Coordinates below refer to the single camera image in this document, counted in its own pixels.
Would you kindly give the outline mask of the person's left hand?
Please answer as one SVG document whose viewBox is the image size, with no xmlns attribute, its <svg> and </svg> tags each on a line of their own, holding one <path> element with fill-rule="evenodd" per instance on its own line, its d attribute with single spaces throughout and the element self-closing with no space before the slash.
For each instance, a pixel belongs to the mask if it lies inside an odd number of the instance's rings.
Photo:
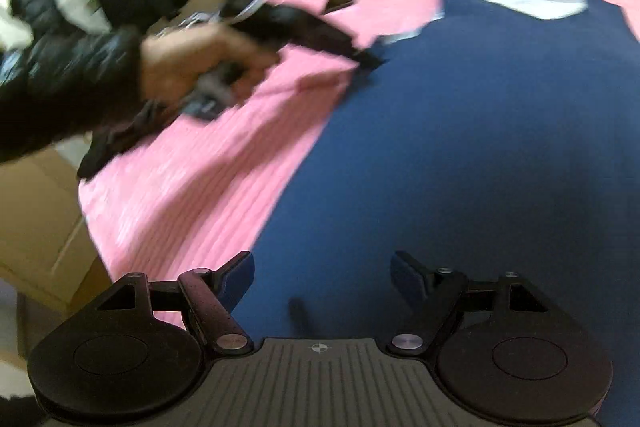
<svg viewBox="0 0 640 427">
<path fill-rule="evenodd" d="M 230 87 L 232 101 L 242 104 L 265 80 L 269 69 L 280 63 L 280 55 L 218 23 L 146 37 L 141 43 L 141 96 L 176 104 L 194 88 L 198 77 L 224 62 L 242 68 L 243 75 Z"/>
</svg>

